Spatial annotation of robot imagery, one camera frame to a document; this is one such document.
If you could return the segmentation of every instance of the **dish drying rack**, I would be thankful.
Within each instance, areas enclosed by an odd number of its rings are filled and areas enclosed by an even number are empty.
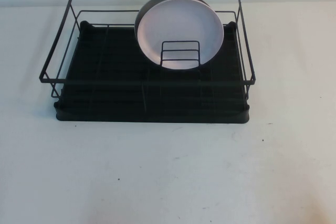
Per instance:
[[[156,65],[142,53],[134,24],[99,23],[98,19],[83,17],[84,14],[104,18],[117,13],[136,15],[138,9],[77,7],[73,1],[67,4],[39,76],[42,83],[51,84],[51,97],[58,99],[54,103],[57,119],[183,123],[249,120],[247,100],[256,78],[240,0],[236,0],[235,10],[216,10],[218,15],[231,18],[223,23],[225,35],[219,52],[203,65],[199,61],[202,49],[198,41],[163,41],[161,62]],[[166,44],[180,42],[198,46],[164,49]],[[166,51],[195,51],[198,67],[163,68]],[[54,77],[47,71],[54,72]]]

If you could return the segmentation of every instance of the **black metal frame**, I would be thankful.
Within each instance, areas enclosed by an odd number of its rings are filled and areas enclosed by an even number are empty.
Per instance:
[[[80,31],[80,25],[78,22],[78,18],[80,16],[81,13],[84,12],[111,12],[111,13],[122,13],[122,12],[138,12],[139,10],[80,10],[78,12],[78,14],[75,14],[74,8],[72,6],[72,0],[68,1],[68,4],[66,6],[66,10],[64,13],[64,16],[62,18],[60,27],[57,31],[56,34],[56,38],[51,46],[50,52],[48,54],[48,57],[46,59],[46,62],[42,68],[42,71],[40,73],[39,79],[42,83],[50,83],[52,86],[52,93],[51,96],[53,98],[61,98],[61,94],[56,90],[56,84],[66,84],[66,85],[94,85],[94,86],[138,86],[141,88],[142,90],[142,94],[143,94],[143,103],[144,103],[144,110],[146,111],[146,101],[145,101],[145,92],[144,92],[144,87],[146,86],[147,89],[148,87],[152,87],[152,86],[157,86],[160,87],[160,89],[162,87],[200,87],[200,90],[202,91],[202,87],[233,87],[233,86],[241,86],[244,89],[244,94],[245,94],[245,99],[248,99],[248,92],[249,92],[249,88],[250,85],[255,84],[255,72],[254,72],[254,68],[253,68],[253,63],[252,63],[252,59],[251,59],[251,55],[250,55],[250,49],[249,49],[249,44],[248,44],[248,40],[247,40],[247,34],[246,34],[246,28],[245,28],[245,21],[244,21],[244,15],[243,15],[243,10],[242,10],[242,4],[241,1],[238,0],[238,4],[239,4],[239,8],[238,11],[232,11],[232,10],[217,10],[217,13],[232,13],[234,14],[235,17],[235,22],[237,25],[237,29],[236,29],[236,33],[237,36],[235,37],[235,43],[236,43],[236,47],[237,47],[237,59],[239,61],[239,64],[241,65],[241,69],[240,71],[240,80],[234,80],[234,81],[204,81],[204,80],[193,80],[193,81],[170,81],[170,80],[69,80],[67,78],[60,78],[59,75],[61,73],[64,61],[65,61],[65,57],[67,55],[68,49],[69,49],[69,45],[72,39],[72,36],[74,34],[75,31],[75,27],[77,26],[77,28]],[[72,27],[72,31],[71,31],[71,35],[69,38],[69,41],[67,43],[67,47],[64,53],[64,56],[62,58],[60,67],[58,69],[56,78],[50,78],[48,73],[47,73],[47,69],[48,66],[50,64],[51,58],[54,54],[54,51],[56,49],[57,43],[59,41],[59,38],[61,36],[62,30],[64,28],[67,16],[69,14],[69,11],[71,10],[74,18],[75,18],[75,22],[74,25]],[[246,43],[246,51],[247,51],[247,57],[248,57],[248,61],[249,61],[249,65],[250,65],[250,71],[251,71],[251,77],[248,80],[246,77],[246,71],[245,71],[245,65],[244,65],[244,59],[243,59],[243,52],[241,49],[241,41],[240,41],[240,34],[239,34],[239,29],[238,29],[238,21],[239,19],[241,19],[241,24],[243,26],[243,33],[244,33],[244,38],[245,38],[245,43]],[[109,31],[109,27],[111,26],[122,26],[122,27],[128,27],[128,26],[134,26],[134,24],[91,24],[91,25],[99,25],[99,26],[104,26],[106,27],[106,33],[108,33]],[[198,49],[178,49],[178,50],[166,50],[164,49],[164,44],[167,43],[179,43],[179,42],[195,42],[198,43]],[[163,57],[163,53],[166,51],[195,51],[198,53],[198,58],[197,59],[164,59]],[[200,63],[200,48],[199,48],[199,42],[198,41],[194,41],[194,40],[186,40],[186,41],[164,41],[162,42],[162,52],[161,52],[161,60],[160,60],[160,66],[162,66],[162,63],[164,61],[167,60],[194,60],[194,61],[198,61],[198,66],[201,65]]]
[[[60,71],[61,71],[61,68],[63,66],[63,62],[64,62],[64,59],[65,59],[65,56],[67,54],[67,50],[69,48],[69,45],[70,45],[70,41],[71,41],[71,38],[72,38],[72,35],[73,35],[73,32],[74,32],[74,28],[75,26],[77,25],[77,27],[79,28],[79,24],[78,24],[78,17],[79,15],[82,13],[82,12],[138,12],[139,10],[81,10],[78,15],[75,14],[75,11],[71,5],[71,2],[72,0],[69,0],[68,1],[68,4],[67,4],[67,7],[66,7],[66,10],[65,10],[65,13],[63,15],[63,19],[61,21],[61,24],[60,24],[60,27],[57,31],[57,34],[56,34],[56,38],[54,40],[54,43],[53,45],[51,46],[51,49],[50,49],[50,52],[48,54],[48,57],[47,57],[47,60],[42,68],[42,71],[41,71],[41,74],[39,76],[39,79],[42,83],[50,83],[54,89],[54,86],[55,84],[57,83],[63,83],[63,84],[87,84],[86,81],[80,81],[80,80],[67,80],[67,79],[62,79],[62,78],[59,78],[59,74],[60,74]],[[217,13],[234,13],[235,15],[235,19],[236,19],[236,22],[238,22],[238,19],[239,19],[239,16],[242,17],[242,24],[243,24],[243,31],[244,31],[244,36],[245,36],[245,42],[246,42],[246,50],[247,50],[247,54],[248,54],[248,60],[249,60],[249,64],[250,64],[250,68],[251,68],[251,78],[250,80],[247,80],[246,79],[246,74],[245,74],[245,67],[244,67],[244,60],[243,60],[243,57],[242,57],[242,53],[241,53],[241,43],[240,43],[240,36],[238,35],[238,44],[239,44],[239,48],[240,48],[240,60],[242,62],[242,65],[243,65],[243,70],[244,70],[244,78],[245,80],[242,80],[240,82],[221,82],[221,83],[214,83],[214,82],[211,82],[211,83],[202,83],[201,85],[210,85],[210,86],[232,86],[232,85],[237,85],[237,84],[240,84],[240,85],[247,85],[248,87],[250,85],[253,85],[255,84],[255,80],[256,80],[256,77],[255,77],[255,72],[254,72],[254,68],[253,68],[253,63],[252,63],[252,58],[251,58],[251,54],[250,54],[250,49],[249,49],[249,44],[248,44],[248,41],[247,41],[247,34],[246,34],[246,28],[245,28],[245,21],[244,21],[244,15],[243,15],[243,10],[242,10],[242,4],[241,4],[241,1],[238,0],[239,2],[239,9],[238,9],[238,13],[236,14],[235,11],[216,11]],[[64,57],[62,59],[62,62],[61,62],[61,65],[60,65],[60,68],[59,68],[59,71],[57,73],[57,76],[56,78],[50,78],[47,74],[47,68],[48,68],[48,65],[51,61],[51,58],[53,56],[53,53],[55,51],[55,48],[57,46],[57,42],[60,38],[60,35],[62,33],[62,30],[63,30],[63,27],[64,27],[64,24],[66,22],[66,18],[68,16],[68,13],[69,11],[71,10],[71,12],[73,13],[74,17],[75,17],[75,23],[74,23],[74,27],[72,29],[72,32],[71,32],[71,36],[70,36],[70,39],[69,39],[69,42],[68,42],[68,45],[67,45],[67,48],[66,48],[66,52],[64,54]],[[109,25],[114,25],[114,26],[132,26],[134,24],[109,24]],[[158,85],[159,83],[153,83],[151,81],[149,81],[149,83],[137,83],[137,82],[129,82],[129,81],[125,81],[125,82],[122,82],[120,83],[119,81],[118,82],[113,82],[113,81],[109,81],[108,83],[104,82],[104,81],[97,81],[95,82],[94,84],[97,84],[97,85],[106,85],[106,84],[110,84],[110,85],[137,85],[137,84],[145,84],[145,85]],[[175,85],[176,83],[165,83],[164,85]]]

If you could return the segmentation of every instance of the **black plastic tray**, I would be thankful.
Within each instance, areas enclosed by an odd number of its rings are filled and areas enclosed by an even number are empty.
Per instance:
[[[224,27],[225,40],[210,62],[183,71],[148,61],[139,49],[133,28],[93,27],[87,22],[82,22],[80,28],[69,80],[241,79],[235,23]],[[55,108],[57,118],[67,121],[244,123],[249,119],[244,97],[240,86],[64,85]]]

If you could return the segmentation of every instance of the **white table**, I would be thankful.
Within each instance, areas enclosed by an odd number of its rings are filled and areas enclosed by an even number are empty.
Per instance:
[[[250,121],[60,122],[64,7],[0,8],[0,223],[336,223],[336,2],[243,3]]]

